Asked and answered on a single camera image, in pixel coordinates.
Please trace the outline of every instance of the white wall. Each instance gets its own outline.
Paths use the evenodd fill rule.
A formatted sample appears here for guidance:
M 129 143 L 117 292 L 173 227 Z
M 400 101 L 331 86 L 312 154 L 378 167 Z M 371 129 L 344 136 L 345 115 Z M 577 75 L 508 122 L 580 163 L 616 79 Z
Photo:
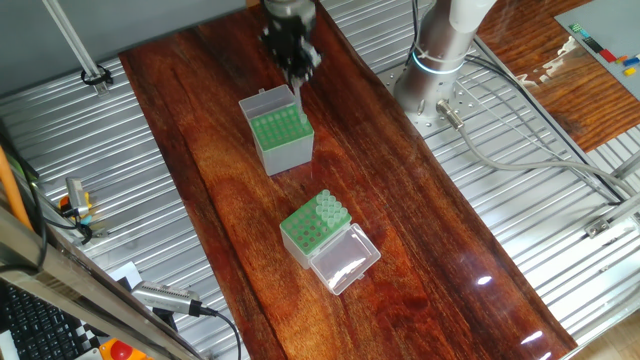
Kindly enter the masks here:
M 59 0 L 89 54 L 134 44 L 236 11 L 245 0 Z M 0 0 L 0 94 L 81 71 L 40 0 Z

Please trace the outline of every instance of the black cable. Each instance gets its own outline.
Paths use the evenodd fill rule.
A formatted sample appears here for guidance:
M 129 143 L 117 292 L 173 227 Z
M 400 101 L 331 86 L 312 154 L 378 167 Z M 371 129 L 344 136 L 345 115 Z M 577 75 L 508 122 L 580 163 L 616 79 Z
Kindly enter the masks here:
M 20 167 L 23 167 L 24 160 L 19 160 Z M 44 260 L 47 257 L 47 225 L 44 221 L 44 214 L 42 212 L 42 204 L 40 204 L 40 199 L 38 195 L 38 191 L 36 190 L 36 186 L 33 183 L 35 179 L 31 179 L 31 175 L 29 172 L 25 173 L 25 177 L 27 178 L 27 182 L 29 183 L 29 190 L 31 190 L 31 196 L 33 196 L 33 202 L 36 206 L 36 213 L 40 218 L 40 236 L 42 237 L 42 248 L 40 249 L 40 258 L 38 259 L 38 271 L 42 271 L 42 265 L 44 265 Z
M 0 266 L 0 274 L 1 273 L 6 273 L 6 272 L 10 272 L 10 271 L 22 271 L 23 273 L 25 273 L 27 275 L 30 275 L 30 276 L 38 275 L 38 273 L 40 272 L 38 270 L 38 268 L 36 268 L 35 266 L 31 266 L 31 265 L 13 264 L 13 265 Z
M 46 221 L 47 224 L 49 224 L 51 226 L 55 226 L 55 227 L 60 228 L 60 229 L 65 229 L 65 230 L 76 230 L 76 229 L 78 229 L 78 220 L 77 219 L 76 219 L 76 225 L 75 226 L 58 224 L 57 222 L 55 222 L 53 220 L 49 220 L 47 218 L 45 218 L 44 221 Z
M 497 65 L 495 65 L 494 63 L 485 60 L 483 58 L 477 57 L 477 56 L 473 56 L 473 55 L 467 55 L 465 56 L 465 60 L 471 63 L 474 63 L 476 65 L 482 66 L 483 68 L 492 71 L 494 73 L 496 73 L 497 75 L 501 76 L 503 79 L 505 79 L 507 82 L 509 82 L 511 85 L 513 85 L 513 87 L 515 89 L 518 90 L 518 92 L 529 102 L 529 104 L 534 108 L 534 110 L 536 110 L 544 119 L 545 121 L 547 121 L 548 123 L 551 123 L 550 120 L 547 118 L 547 116 L 544 114 L 544 112 L 540 109 L 540 107 L 538 106 L 538 104 L 531 98 L 531 96 L 529 96 L 529 94 L 522 88 L 520 87 L 520 84 L 513 78 L 511 77 L 506 71 L 502 70 L 500 67 L 498 67 Z M 587 163 L 585 161 L 585 159 L 583 159 L 579 154 L 576 153 L 576 155 L 578 156 L 578 158 L 580 158 L 580 160 L 582 160 L 583 162 Z M 621 202 L 624 201 L 624 198 L 622 198 L 617 191 L 615 191 L 610 185 L 609 183 L 607 183 L 600 175 L 595 175 L 594 176 L 600 180 L 600 182 L 602 184 L 604 184 L 604 186 L 609 189 L 609 191 L 611 191 L 611 193 L 617 197 Z
M 91 241 L 91 238 L 93 237 L 93 230 L 91 230 L 88 225 L 84 224 L 79 224 L 78 230 L 84 234 L 84 240 L 82 240 L 81 244 L 87 245 L 87 243 L 89 243 L 89 241 Z
M 409 56 L 407 56 L 407 60 L 404 62 L 404 66 L 407 66 L 409 60 L 411 59 L 411 54 L 416 46 L 416 41 L 418 41 L 418 0 L 411 0 L 411 14 L 413 15 L 413 42 L 411 43 L 411 47 L 409 48 Z
M 231 320 L 229 320 L 226 316 L 220 314 L 219 311 L 213 310 L 207 307 L 200 308 L 200 314 L 219 317 L 222 320 L 224 320 L 227 324 L 229 324 L 229 326 L 231 327 L 231 330 L 233 330 L 233 333 L 236 335 L 236 344 L 238 344 L 238 360 L 240 360 L 242 357 L 242 345 L 240 345 L 240 334 L 238 334 L 238 329 L 236 329 L 236 326 L 233 325 Z
M 70 225 L 58 224 L 55 221 L 45 218 L 45 221 L 51 226 L 55 226 L 57 228 L 65 229 L 65 230 L 78 230 L 82 235 L 84 235 L 84 239 L 80 243 L 82 245 L 87 245 L 87 243 L 89 243 L 89 241 L 91 241 L 91 239 L 93 238 L 93 230 L 91 230 L 91 228 L 88 225 L 84 225 L 80 223 L 80 221 L 78 221 L 77 216 L 75 217 L 75 220 L 76 220 L 76 225 L 70 226 Z

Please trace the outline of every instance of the clear plastic lid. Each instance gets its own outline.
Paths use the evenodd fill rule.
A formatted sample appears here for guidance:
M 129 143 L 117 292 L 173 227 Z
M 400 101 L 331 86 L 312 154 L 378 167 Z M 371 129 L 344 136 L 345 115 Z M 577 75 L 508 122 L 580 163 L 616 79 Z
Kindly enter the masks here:
M 380 252 L 362 231 L 353 224 L 325 249 L 310 260 L 309 264 L 324 285 L 339 295 L 373 263 L 380 259 Z
M 287 85 L 281 85 L 238 102 L 247 120 L 296 103 Z

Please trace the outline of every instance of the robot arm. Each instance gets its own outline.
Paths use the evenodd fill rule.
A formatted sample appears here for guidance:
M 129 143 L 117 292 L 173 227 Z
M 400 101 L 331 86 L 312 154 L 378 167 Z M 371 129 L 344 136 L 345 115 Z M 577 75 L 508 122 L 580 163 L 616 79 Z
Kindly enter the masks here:
M 438 0 L 422 18 L 415 50 L 394 87 L 414 124 L 439 117 L 480 23 L 496 0 Z
M 308 81 L 320 65 L 311 45 L 316 6 L 311 0 L 261 0 L 268 25 L 261 36 L 285 78 L 294 87 Z

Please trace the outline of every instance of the glossy wooden surface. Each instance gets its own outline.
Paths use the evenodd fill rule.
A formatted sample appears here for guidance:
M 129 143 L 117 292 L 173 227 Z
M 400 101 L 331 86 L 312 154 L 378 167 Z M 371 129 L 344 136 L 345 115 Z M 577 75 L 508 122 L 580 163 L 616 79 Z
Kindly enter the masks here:
M 313 161 L 265 174 L 238 106 L 284 83 L 264 24 L 256 7 L 120 56 L 252 358 L 558 359 L 575 347 L 323 9 L 323 62 L 302 88 Z M 278 229 L 324 188 L 382 254 L 340 296 Z
M 478 35 L 591 151 L 640 124 L 640 102 L 554 19 L 587 2 L 498 0 Z

